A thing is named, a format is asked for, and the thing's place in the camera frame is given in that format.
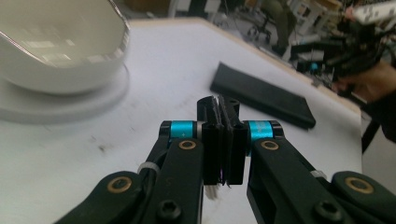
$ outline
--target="white bowl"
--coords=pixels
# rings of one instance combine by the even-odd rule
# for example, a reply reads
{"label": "white bowl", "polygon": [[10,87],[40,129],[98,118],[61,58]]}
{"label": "white bowl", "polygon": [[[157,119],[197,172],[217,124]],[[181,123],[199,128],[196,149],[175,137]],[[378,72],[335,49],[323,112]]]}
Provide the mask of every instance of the white bowl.
{"label": "white bowl", "polygon": [[128,31],[111,0],[2,0],[0,76],[51,94],[98,89],[121,69]]}

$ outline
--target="person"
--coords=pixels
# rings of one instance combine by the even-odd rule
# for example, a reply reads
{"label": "person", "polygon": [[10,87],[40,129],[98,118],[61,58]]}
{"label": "person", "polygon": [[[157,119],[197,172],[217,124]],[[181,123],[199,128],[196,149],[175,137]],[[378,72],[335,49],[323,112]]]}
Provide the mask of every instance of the person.
{"label": "person", "polygon": [[273,45],[271,49],[279,56],[283,56],[289,45],[289,36],[294,30],[297,19],[286,0],[263,0],[262,9],[272,16],[276,26],[277,44]]}
{"label": "person", "polygon": [[382,127],[384,135],[396,143],[396,69],[380,61],[357,75],[340,77],[332,84],[334,91],[354,85],[354,93],[367,102],[361,110]]}

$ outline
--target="white table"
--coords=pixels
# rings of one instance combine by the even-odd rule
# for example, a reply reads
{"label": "white table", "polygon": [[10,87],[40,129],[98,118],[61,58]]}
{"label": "white table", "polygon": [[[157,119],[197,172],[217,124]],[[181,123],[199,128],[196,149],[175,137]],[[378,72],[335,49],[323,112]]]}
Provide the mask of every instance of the white table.
{"label": "white table", "polygon": [[[215,94],[209,85],[219,62],[303,95],[317,125],[304,131],[280,120],[289,141],[329,178],[361,172],[360,113],[329,91],[206,21],[131,24],[130,88],[111,111],[66,124],[0,121],[0,223],[54,222],[104,176],[136,171],[163,120],[196,119],[196,101]],[[276,118],[242,105],[240,119]],[[256,223],[246,183],[205,200],[203,223]]]}

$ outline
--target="table surface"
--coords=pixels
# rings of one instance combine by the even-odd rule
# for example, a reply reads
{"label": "table surface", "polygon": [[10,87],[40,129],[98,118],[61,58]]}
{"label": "table surface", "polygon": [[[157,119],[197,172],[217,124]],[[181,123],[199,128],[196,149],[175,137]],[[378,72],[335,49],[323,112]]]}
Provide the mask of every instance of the table surface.
{"label": "table surface", "polygon": [[[104,176],[136,171],[163,120],[195,120],[196,101],[216,95],[209,86],[219,62],[304,96],[317,125],[306,131],[280,120],[288,140],[328,178],[361,172],[357,107],[206,21],[133,21],[130,35],[129,90],[111,110],[61,124],[0,121],[0,223],[54,222]],[[276,118],[242,105],[240,119]],[[205,199],[203,223],[256,223],[246,182]]]}

